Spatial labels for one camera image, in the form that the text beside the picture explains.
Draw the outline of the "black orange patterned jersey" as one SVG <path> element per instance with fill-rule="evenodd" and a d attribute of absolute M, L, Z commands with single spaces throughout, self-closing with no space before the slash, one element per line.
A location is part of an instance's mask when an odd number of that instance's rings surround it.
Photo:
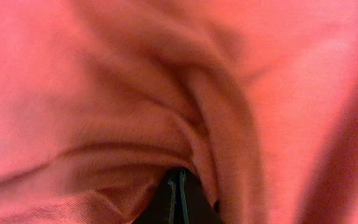
<path fill-rule="evenodd" d="M 223 224 L 199 179 L 188 169 L 169 170 L 133 224 Z"/>

